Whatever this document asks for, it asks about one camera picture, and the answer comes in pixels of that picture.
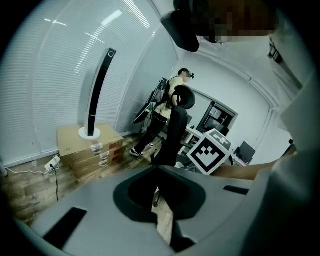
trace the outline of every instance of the wooden floor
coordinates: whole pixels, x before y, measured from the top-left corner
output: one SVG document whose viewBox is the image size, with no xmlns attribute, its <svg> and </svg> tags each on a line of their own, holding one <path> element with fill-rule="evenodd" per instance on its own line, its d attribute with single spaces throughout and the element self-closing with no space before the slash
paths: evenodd
<svg viewBox="0 0 320 256">
<path fill-rule="evenodd" d="M 163 197 L 160 197 L 157 207 L 152 206 L 152 212 L 158 215 L 156 230 L 164 241 L 170 245 L 174 214 Z"/>
<path fill-rule="evenodd" d="M 131 135 L 125 138 L 127 150 L 124 153 L 123 161 L 108 169 L 97 170 L 94 173 L 77 180 L 69 167 L 62 166 L 57 172 L 58 181 L 58 197 L 62 199 L 70 192 L 79 188 L 83 184 L 95 180 L 107 178 L 121 172 L 129 172 L 138 167 L 148 166 L 151 162 L 150 155 L 160 147 L 160 139 L 154 141 L 154 147 L 144 152 L 143 157 L 133 157 L 130 155 L 130 149 L 137 143 L 141 136 Z M 45 164 L 52 159 L 52 156 L 37 160 L 37 165 L 25 163 L 11 168 L 14 172 L 21 171 L 45 171 Z M 33 219 L 43 210 L 50 207 L 57 201 L 56 198 L 56 176 L 48 174 L 21 173 L 14 174 L 9 171 L 7 177 L 1 177 L 0 183 L 2 190 L 7 195 L 9 205 L 15 216 L 23 222 L 30 225 Z M 160 215 L 160 219 L 167 223 L 166 219 L 169 208 L 165 206 L 165 202 L 160 202 L 160 206 L 156 208 L 156 212 L 165 210 Z"/>
</svg>

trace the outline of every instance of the round lamp base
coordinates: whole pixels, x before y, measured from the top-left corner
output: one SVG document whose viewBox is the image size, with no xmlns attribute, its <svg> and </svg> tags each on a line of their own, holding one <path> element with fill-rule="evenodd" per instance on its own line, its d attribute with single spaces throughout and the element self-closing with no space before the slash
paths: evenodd
<svg viewBox="0 0 320 256">
<path fill-rule="evenodd" d="M 85 128 L 82 127 L 80 130 L 79 130 L 79 136 L 85 140 L 95 140 L 97 138 L 99 138 L 99 136 L 101 135 L 101 132 L 98 128 L 94 128 L 94 132 L 93 132 L 93 136 L 88 136 L 85 132 Z"/>
</svg>

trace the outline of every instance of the black pants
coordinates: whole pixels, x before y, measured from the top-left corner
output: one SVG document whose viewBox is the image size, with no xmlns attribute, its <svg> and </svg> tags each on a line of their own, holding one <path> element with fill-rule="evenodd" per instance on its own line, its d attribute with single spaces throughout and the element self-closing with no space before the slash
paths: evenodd
<svg viewBox="0 0 320 256">
<path fill-rule="evenodd" d="M 157 112 L 152 113 L 151 124 L 148 127 L 146 134 L 142 137 L 139 143 L 134 147 L 137 153 L 144 151 L 145 147 L 151 143 L 166 126 L 167 118 Z"/>
</svg>

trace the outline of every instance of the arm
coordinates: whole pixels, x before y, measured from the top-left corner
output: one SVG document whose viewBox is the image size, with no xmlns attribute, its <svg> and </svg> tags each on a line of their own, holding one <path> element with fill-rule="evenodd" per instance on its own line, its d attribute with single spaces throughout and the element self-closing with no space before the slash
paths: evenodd
<svg viewBox="0 0 320 256">
<path fill-rule="evenodd" d="M 171 99 L 171 97 L 172 97 L 172 94 L 174 94 L 174 90 L 170 90 L 169 91 L 169 97 L 170 97 L 170 99 Z M 173 97 L 172 97 L 172 103 L 173 103 L 173 105 L 176 107 L 176 106 L 178 106 L 178 97 L 177 97 L 177 95 L 174 95 Z"/>
<path fill-rule="evenodd" d="M 281 158 L 289 158 L 295 152 L 296 147 L 293 147 Z M 269 163 L 249 165 L 245 167 L 221 165 L 211 174 L 211 176 L 254 181 L 261 170 L 272 168 L 277 161 L 278 160 Z"/>
</svg>

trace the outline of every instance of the white label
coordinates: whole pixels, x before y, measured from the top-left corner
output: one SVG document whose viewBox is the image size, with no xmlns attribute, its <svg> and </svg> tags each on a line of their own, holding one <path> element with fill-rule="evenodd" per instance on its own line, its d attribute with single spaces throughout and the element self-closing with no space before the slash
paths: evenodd
<svg viewBox="0 0 320 256">
<path fill-rule="evenodd" d="M 95 144 L 95 145 L 91 146 L 91 151 L 96 152 L 96 151 L 101 150 L 103 147 L 104 147 L 104 145 L 102 145 L 102 143 Z"/>
<path fill-rule="evenodd" d="M 105 153 L 101 153 L 101 154 L 100 154 L 100 158 L 101 158 L 101 159 L 102 159 L 102 158 L 105 159 L 105 158 L 107 158 L 107 157 L 109 156 L 109 154 L 110 154 L 109 151 L 107 151 L 107 152 L 105 152 Z"/>
<path fill-rule="evenodd" d="M 104 160 L 104 161 L 101 161 L 100 163 L 99 163 L 99 165 L 100 166 L 106 166 L 107 165 L 107 162 L 108 162 L 108 160 Z"/>
</svg>

